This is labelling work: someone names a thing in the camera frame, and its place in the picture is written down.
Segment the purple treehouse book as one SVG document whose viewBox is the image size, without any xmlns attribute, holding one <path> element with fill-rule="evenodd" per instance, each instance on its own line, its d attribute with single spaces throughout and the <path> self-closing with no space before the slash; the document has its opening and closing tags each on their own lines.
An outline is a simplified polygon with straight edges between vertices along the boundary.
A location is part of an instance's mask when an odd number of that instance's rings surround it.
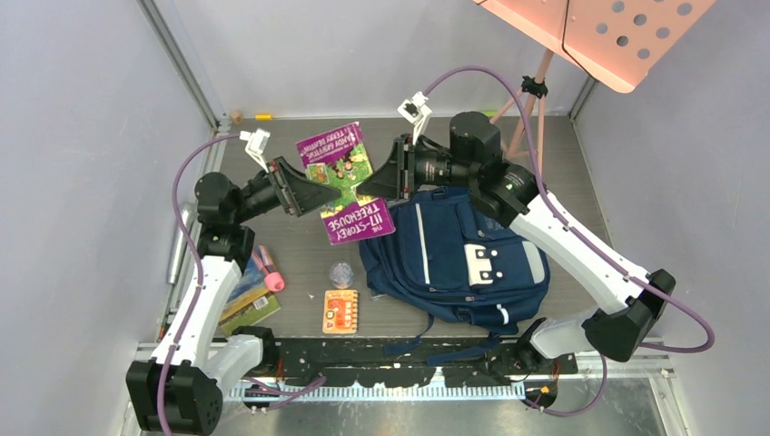
<svg viewBox="0 0 770 436">
<path fill-rule="evenodd" d="M 345 124 L 296 143 L 306 177 L 341 192 L 320 208 L 332 245 L 359 242 L 395 232 L 384 199 L 360 194 L 359 185 L 373 175 L 358 122 Z"/>
</svg>

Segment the navy blue backpack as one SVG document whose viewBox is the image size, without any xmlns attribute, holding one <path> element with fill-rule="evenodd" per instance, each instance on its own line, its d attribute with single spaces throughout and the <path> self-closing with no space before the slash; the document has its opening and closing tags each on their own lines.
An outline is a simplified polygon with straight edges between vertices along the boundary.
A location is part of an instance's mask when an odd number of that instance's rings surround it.
<svg viewBox="0 0 770 436">
<path fill-rule="evenodd" d="M 429 366 L 479 357 L 538 313 L 550 282 L 547 256 L 481 213 L 466 189 L 421 191 L 390 215 L 394 233 L 359 244 L 368 288 L 421 309 L 429 324 L 489 332 L 462 351 L 428 357 Z"/>
</svg>

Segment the landscape cover book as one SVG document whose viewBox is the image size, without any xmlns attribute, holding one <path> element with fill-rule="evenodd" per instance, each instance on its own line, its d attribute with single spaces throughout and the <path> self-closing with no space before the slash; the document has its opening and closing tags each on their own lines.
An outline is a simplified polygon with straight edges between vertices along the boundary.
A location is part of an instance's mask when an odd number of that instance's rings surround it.
<svg viewBox="0 0 770 436">
<path fill-rule="evenodd" d="M 266 288 L 263 275 L 255 267 L 251 256 L 242 278 L 225 303 L 219 328 L 225 337 L 229 337 L 237 328 L 262 322 L 280 308 L 276 292 Z"/>
</svg>

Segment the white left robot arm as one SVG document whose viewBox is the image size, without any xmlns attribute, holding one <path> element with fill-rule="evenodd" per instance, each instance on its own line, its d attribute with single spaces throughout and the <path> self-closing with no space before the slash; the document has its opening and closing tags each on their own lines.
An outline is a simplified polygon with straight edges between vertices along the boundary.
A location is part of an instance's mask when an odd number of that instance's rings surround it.
<svg viewBox="0 0 770 436">
<path fill-rule="evenodd" d="M 180 311 L 151 357 L 132 362 L 125 376 L 139 427 L 165 435 L 212 434 L 225 395 L 249 371 L 266 376 L 277 368 L 269 328 L 241 328 L 210 352 L 227 300 L 252 257 L 255 232 L 246 222 L 276 208 L 303 216 L 341 191 L 307 179 L 279 157 L 243 187 L 223 173 L 207 173 L 195 185 L 195 196 L 202 227 L 196 240 L 183 232 L 194 273 Z"/>
</svg>

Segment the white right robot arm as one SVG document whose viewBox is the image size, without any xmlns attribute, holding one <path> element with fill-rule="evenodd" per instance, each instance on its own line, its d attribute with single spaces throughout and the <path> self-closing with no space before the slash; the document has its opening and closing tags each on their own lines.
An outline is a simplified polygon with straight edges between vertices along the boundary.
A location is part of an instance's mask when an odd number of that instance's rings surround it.
<svg viewBox="0 0 770 436">
<path fill-rule="evenodd" d="M 395 202 L 396 232 L 365 242 L 371 288 L 447 322 L 514 334 L 533 319 L 553 260 L 594 300 L 562 319 L 536 319 L 518 360 L 543 372 L 555 358 L 594 350 L 625 362 L 641 347 L 675 288 L 664 271 L 623 259 L 587 230 L 527 168 L 506 162 L 486 115 L 449 124 L 449 145 L 403 134 L 358 193 Z"/>
</svg>

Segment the pink highlighter marker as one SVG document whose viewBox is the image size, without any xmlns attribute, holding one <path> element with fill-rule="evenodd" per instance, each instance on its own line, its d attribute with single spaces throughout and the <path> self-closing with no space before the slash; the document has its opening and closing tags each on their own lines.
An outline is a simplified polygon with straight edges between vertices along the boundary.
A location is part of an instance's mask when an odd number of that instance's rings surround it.
<svg viewBox="0 0 770 436">
<path fill-rule="evenodd" d="M 285 281 L 277 270 L 267 247 L 258 244 L 252 252 L 252 261 L 263 275 L 263 282 L 270 292 L 281 292 L 285 289 Z"/>
</svg>

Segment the small wooden block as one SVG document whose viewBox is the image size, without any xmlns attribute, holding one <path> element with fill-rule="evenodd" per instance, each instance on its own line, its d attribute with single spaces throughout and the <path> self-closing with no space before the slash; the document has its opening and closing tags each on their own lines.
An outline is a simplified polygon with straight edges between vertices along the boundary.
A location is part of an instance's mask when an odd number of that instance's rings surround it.
<svg viewBox="0 0 770 436">
<path fill-rule="evenodd" d="M 231 111 L 229 113 L 229 118 L 231 119 L 232 123 L 236 125 L 241 124 L 243 121 L 242 112 L 238 110 Z"/>
</svg>

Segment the silver metal cylinder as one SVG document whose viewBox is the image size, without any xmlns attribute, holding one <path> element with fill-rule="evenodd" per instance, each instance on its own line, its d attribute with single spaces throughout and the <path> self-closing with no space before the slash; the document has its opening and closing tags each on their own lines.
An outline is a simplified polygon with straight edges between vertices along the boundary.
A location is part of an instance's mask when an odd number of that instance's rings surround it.
<svg viewBox="0 0 770 436">
<path fill-rule="evenodd" d="M 189 233 L 195 222 L 196 209 L 192 203 L 182 203 L 180 205 L 180 214 L 182 218 L 182 224 L 185 230 Z M 168 284 L 176 284 L 179 280 L 183 257 L 186 250 L 186 241 L 183 236 L 180 224 L 175 223 L 173 227 L 173 243 L 169 255 L 166 282 Z"/>
</svg>

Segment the orange spiral notepad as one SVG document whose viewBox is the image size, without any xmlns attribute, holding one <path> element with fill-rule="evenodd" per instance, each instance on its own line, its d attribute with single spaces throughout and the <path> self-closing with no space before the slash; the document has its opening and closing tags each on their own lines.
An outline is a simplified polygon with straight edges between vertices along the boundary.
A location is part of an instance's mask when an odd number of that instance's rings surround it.
<svg viewBox="0 0 770 436">
<path fill-rule="evenodd" d="M 359 293 L 352 289 L 324 293 L 322 332 L 350 335 L 358 331 Z"/>
</svg>

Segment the pink music stand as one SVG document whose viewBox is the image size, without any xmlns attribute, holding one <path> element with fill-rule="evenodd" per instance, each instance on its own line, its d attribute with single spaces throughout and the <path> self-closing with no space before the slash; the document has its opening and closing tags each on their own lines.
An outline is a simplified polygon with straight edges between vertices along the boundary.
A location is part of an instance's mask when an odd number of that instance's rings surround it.
<svg viewBox="0 0 770 436">
<path fill-rule="evenodd" d="M 447 57 L 505 76 L 526 114 L 567 110 L 561 85 L 584 74 L 625 100 L 650 96 L 710 1 L 452 1 Z"/>
</svg>

